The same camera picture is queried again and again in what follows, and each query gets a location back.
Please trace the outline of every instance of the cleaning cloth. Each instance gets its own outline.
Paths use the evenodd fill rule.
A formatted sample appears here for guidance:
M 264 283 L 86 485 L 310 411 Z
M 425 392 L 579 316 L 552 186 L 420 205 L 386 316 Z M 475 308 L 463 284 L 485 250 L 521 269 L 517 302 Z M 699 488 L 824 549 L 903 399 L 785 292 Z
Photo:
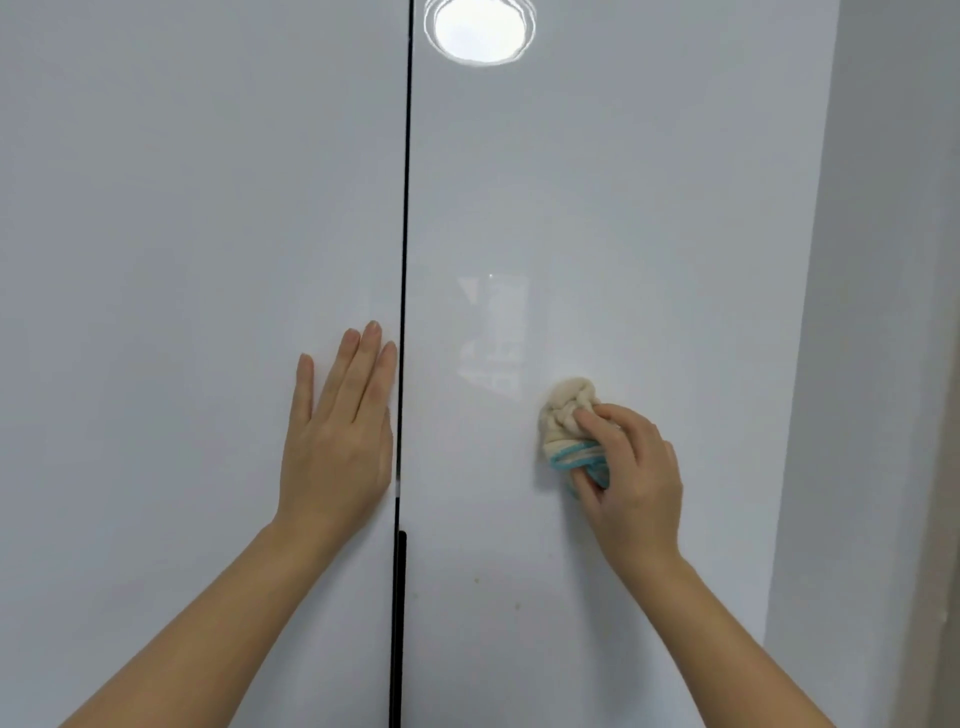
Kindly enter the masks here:
M 599 404 L 596 390 L 589 379 L 578 376 L 562 381 L 540 411 L 540 430 L 543 434 L 543 454 L 550 467 L 558 471 L 585 468 L 587 475 L 601 488 L 610 486 L 610 468 L 600 443 L 590 438 L 573 413 L 579 409 L 593 411 Z

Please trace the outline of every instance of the wall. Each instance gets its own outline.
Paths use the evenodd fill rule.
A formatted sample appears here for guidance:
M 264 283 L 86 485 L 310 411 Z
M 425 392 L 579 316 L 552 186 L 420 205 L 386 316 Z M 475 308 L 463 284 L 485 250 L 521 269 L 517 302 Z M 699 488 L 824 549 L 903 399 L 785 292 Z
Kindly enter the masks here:
M 435 52 L 418 16 L 407 724 L 699 720 L 538 459 L 568 376 L 675 443 L 684 550 L 762 634 L 837 7 L 543 0 L 493 68 Z
M 958 324 L 960 5 L 845 0 L 766 644 L 890 718 Z
M 269 521 L 300 352 L 396 334 L 397 10 L 3 4 L 0 724 L 63 720 Z M 385 721 L 390 505 L 237 726 Z

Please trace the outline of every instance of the finger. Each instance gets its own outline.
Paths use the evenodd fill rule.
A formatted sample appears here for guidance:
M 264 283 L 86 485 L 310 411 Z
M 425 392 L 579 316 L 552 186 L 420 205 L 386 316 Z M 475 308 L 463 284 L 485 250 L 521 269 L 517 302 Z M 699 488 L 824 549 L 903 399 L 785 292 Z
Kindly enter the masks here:
M 313 407 L 313 359 L 305 353 L 297 362 L 297 384 L 294 386 L 294 398 L 290 404 L 290 428 L 300 428 L 310 422 L 310 409 Z
M 390 427 L 390 410 L 383 413 L 380 425 L 380 484 L 390 485 L 394 470 L 394 431 Z
M 360 400 L 360 408 L 357 411 L 358 423 L 369 428 L 380 427 L 383 413 L 387 411 L 387 402 L 394 388 L 395 378 L 396 344 L 389 341 L 376 361 L 370 383 L 367 384 L 363 399 Z
M 586 409 L 578 409 L 573 413 L 577 425 L 600 443 L 607 455 L 607 463 L 611 473 L 636 467 L 634 448 L 627 439 L 626 433 L 615 425 Z
M 666 448 L 666 456 L 670 458 L 670 462 L 673 464 L 673 469 L 679 474 L 680 462 L 677 460 L 677 451 L 673 449 L 673 443 L 669 440 L 664 440 L 663 446 Z
M 573 482 L 573 490 L 580 498 L 580 505 L 584 509 L 587 520 L 590 523 L 596 523 L 600 516 L 600 498 L 603 496 L 600 486 L 593 482 L 583 468 L 574 468 L 570 471 L 570 480 Z
M 343 383 L 350 362 L 353 361 L 353 355 L 356 354 L 359 343 L 360 332 L 355 328 L 348 328 L 344 333 L 344 338 L 340 340 L 337 358 L 326 376 L 324 389 L 320 393 L 320 401 L 317 402 L 317 409 L 314 412 L 314 417 L 321 423 L 325 422 L 330 417 L 330 412 L 333 411 L 333 403 L 337 400 L 337 392 L 340 391 L 340 385 Z
M 360 339 L 360 346 L 357 347 L 353 361 L 347 367 L 344 381 L 340 385 L 340 391 L 337 392 L 337 400 L 333 403 L 333 411 L 330 413 L 331 420 L 351 423 L 356 419 L 357 407 L 360 406 L 360 400 L 363 398 L 367 382 L 370 381 L 370 375 L 373 372 L 373 365 L 376 364 L 376 357 L 380 353 L 382 335 L 383 331 L 376 321 L 367 324 L 363 338 Z
M 657 426 L 632 409 L 617 404 L 597 404 L 593 407 L 593 411 L 600 417 L 616 423 L 627 433 L 630 444 L 634 447 L 637 462 L 645 453 L 653 451 L 662 442 Z

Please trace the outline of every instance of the glossy white surface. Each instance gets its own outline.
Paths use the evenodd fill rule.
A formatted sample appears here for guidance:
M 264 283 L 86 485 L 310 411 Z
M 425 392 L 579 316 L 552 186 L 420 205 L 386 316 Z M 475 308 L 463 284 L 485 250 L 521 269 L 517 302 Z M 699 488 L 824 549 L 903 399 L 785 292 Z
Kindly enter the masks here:
M 0 22 L 0 723 L 55 725 L 273 515 L 300 351 L 397 333 L 406 8 Z M 386 723 L 393 504 L 237 726 Z
M 684 550 L 762 636 L 837 3 L 537 10 L 496 68 L 417 23 L 404 719 L 696 725 L 537 415 L 583 375 L 657 421 Z

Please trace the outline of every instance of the beige cloth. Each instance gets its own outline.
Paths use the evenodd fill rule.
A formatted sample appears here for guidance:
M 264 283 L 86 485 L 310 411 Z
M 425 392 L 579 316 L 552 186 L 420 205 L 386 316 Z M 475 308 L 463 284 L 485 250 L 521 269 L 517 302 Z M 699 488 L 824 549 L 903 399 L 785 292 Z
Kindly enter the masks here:
M 573 419 L 573 413 L 581 407 L 592 412 L 593 405 L 599 403 L 593 382 L 582 376 L 567 379 L 554 387 L 540 411 L 543 454 L 547 460 L 558 452 L 590 440 Z

